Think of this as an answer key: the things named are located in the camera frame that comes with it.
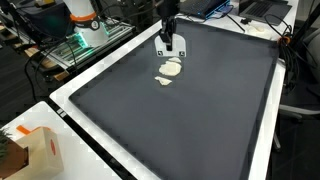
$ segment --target dark gray surface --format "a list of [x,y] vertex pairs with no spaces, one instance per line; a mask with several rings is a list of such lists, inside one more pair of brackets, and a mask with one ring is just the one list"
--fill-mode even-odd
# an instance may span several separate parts
[[179,24],[178,33],[187,58],[170,86],[154,80],[167,58],[155,55],[153,37],[71,100],[163,179],[244,179],[273,43],[197,24]]

